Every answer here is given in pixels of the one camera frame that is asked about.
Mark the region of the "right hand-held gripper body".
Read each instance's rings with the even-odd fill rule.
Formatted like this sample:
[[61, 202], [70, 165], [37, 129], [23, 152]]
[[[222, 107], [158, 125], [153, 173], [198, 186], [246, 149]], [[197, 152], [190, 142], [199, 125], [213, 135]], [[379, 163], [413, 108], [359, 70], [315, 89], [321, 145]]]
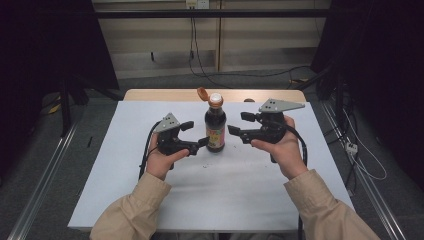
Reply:
[[254, 113], [256, 121], [261, 124], [261, 127], [259, 129], [241, 130], [239, 137], [244, 144], [250, 144], [253, 139], [275, 144], [284, 137], [287, 131], [300, 137], [297, 131], [287, 124], [284, 112], [303, 107], [304, 104], [302, 103], [270, 98], [259, 108], [258, 113]]

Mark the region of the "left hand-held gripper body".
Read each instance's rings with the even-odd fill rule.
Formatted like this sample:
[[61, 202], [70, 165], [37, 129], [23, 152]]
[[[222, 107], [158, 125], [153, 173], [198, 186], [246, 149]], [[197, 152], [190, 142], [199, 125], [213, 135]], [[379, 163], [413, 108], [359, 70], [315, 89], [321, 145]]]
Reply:
[[155, 127], [154, 132], [158, 134], [157, 148], [162, 154], [171, 155], [183, 149], [187, 149], [189, 155], [197, 154], [200, 149], [198, 142], [179, 138], [181, 124], [173, 113], [168, 113]]

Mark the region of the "dark sauce bottle orange cap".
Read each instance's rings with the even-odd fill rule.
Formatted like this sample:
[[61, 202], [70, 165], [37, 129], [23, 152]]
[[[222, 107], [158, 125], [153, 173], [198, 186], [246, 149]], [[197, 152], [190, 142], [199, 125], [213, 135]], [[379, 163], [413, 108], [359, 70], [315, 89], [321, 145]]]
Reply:
[[222, 109], [224, 99], [220, 93], [208, 94], [203, 87], [197, 89], [197, 94], [202, 101], [209, 105], [204, 116], [206, 135], [209, 137], [207, 149], [213, 153], [220, 152], [225, 146], [227, 120], [226, 113]]

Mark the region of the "person's right hand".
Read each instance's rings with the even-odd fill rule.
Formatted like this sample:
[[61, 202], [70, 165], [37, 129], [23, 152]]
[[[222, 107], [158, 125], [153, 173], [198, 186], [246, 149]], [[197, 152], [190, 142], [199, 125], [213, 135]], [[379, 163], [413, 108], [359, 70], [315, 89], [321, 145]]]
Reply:
[[251, 145], [270, 153], [279, 165], [282, 174], [289, 180], [308, 171], [301, 157], [299, 140], [291, 132], [287, 132], [275, 144], [253, 139]]

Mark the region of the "person's left hand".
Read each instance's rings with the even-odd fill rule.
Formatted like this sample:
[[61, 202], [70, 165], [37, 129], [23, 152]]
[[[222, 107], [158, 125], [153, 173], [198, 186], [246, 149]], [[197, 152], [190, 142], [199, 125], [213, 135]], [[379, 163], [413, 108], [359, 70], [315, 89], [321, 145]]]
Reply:
[[151, 137], [145, 170], [147, 173], [164, 181], [171, 166], [175, 162], [187, 157], [189, 151], [183, 149], [171, 155], [164, 155], [157, 149], [157, 138], [158, 135], [156, 133]]

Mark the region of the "white table mat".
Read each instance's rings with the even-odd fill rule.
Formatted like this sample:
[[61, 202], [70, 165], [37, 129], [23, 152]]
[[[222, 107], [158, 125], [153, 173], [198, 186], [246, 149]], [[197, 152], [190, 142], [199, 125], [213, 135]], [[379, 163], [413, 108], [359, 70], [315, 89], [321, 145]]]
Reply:
[[[92, 228], [101, 213], [130, 193], [151, 127], [166, 114], [193, 122], [180, 138], [196, 141], [205, 134], [203, 102], [122, 101], [117, 105], [82, 195], [68, 223]], [[200, 149], [176, 162], [166, 178], [172, 189], [161, 204], [161, 232], [285, 232], [298, 227], [298, 211], [284, 188], [286, 178], [268, 153], [235, 136], [224, 149]]]

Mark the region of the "black metal stand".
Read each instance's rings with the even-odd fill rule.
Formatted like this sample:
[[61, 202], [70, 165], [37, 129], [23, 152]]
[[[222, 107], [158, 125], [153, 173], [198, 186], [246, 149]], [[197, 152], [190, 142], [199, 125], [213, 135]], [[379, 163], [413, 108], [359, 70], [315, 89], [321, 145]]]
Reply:
[[89, 97], [84, 90], [84, 81], [80, 75], [72, 75], [69, 78], [63, 78], [61, 81], [62, 137], [67, 135], [72, 126], [69, 97], [72, 97], [77, 105], [86, 105], [88, 103]]

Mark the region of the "wooden vertical post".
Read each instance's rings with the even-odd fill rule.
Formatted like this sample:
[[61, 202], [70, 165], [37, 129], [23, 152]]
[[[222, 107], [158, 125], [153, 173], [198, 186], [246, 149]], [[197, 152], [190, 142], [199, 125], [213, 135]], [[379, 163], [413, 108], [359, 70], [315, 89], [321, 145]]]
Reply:
[[[215, 0], [216, 10], [221, 10], [222, 0]], [[215, 48], [215, 69], [221, 71], [221, 18], [216, 18], [216, 48]]]

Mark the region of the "metal floor rail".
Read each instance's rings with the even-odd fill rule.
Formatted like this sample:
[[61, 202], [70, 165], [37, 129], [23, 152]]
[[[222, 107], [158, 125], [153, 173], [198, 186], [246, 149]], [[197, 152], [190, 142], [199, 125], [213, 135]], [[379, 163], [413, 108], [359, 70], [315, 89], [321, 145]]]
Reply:
[[73, 123], [66, 133], [58, 140], [55, 151], [50, 157], [41, 178], [38, 180], [33, 193], [21, 211], [7, 240], [26, 240], [29, 230], [42, 206], [66, 151], [73, 140], [78, 125], [78, 122]]
[[366, 170], [360, 158], [355, 159], [355, 156], [352, 153], [349, 153], [347, 150], [345, 150], [345, 152], [348, 155], [349, 161], [354, 165], [356, 176], [362, 183], [363, 188], [368, 198], [370, 199], [370, 202], [374, 207], [380, 221], [386, 229], [390, 239], [406, 240], [397, 219], [393, 215], [392, 211], [375, 185], [375, 179]]

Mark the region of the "white wall outlet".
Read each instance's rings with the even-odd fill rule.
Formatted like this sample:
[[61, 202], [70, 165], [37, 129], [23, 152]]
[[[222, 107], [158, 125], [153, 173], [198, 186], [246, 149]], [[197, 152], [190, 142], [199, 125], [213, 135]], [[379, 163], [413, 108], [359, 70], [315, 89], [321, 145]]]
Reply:
[[187, 9], [209, 9], [209, 0], [185, 0]]

